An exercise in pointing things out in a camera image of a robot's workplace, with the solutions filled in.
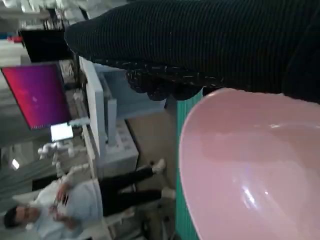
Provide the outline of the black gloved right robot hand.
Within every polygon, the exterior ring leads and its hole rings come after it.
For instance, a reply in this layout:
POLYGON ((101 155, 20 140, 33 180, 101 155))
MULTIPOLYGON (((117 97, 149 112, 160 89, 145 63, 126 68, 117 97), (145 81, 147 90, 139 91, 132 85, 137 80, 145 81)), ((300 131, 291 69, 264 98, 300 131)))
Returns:
POLYGON ((69 26, 80 57, 153 101, 231 88, 320 101, 317 0, 140 0, 69 26))

